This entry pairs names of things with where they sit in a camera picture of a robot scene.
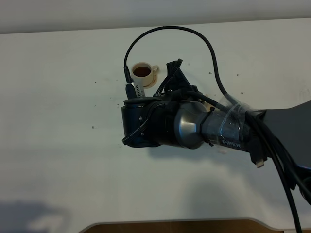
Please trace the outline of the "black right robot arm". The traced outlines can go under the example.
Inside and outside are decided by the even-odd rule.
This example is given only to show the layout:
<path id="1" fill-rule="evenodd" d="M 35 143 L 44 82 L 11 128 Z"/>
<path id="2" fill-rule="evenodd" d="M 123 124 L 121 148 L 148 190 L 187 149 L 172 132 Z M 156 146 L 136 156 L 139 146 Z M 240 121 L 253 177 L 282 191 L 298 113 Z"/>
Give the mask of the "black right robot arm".
<path id="1" fill-rule="evenodd" d="M 168 76 L 157 92 L 145 97 L 132 79 L 121 109 L 123 144 L 134 148 L 170 145 L 196 149 L 203 143 L 250 154 L 263 166 L 278 157 L 289 188 L 311 198 L 311 104 L 289 109 L 251 111 L 231 101 L 228 106 L 202 95 L 182 74 L 182 60 L 168 63 Z"/>

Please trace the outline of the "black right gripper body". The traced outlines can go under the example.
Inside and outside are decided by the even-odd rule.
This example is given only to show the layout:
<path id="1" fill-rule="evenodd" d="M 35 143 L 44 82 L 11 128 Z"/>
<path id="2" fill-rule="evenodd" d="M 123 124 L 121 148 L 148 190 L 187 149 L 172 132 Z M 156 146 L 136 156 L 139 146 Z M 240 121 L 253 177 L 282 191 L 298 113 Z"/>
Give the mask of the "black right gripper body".
<path id="1" fill-rule="evenodd" d="M 168 93 L 169 90 L 176 91 L 179 89 L 201 93 L 198 91 L 198 88 L 196 86 L 189 83 L 189 81 L 181 71 L 180 66 L 182 62 L 182 59 L 178 59 L 176 61 L 172 61 L 166 64 L 167 76 L 160 84 L 157 91 L 154 93 L 154 97 L 161 96 L 164 93 Z"/>

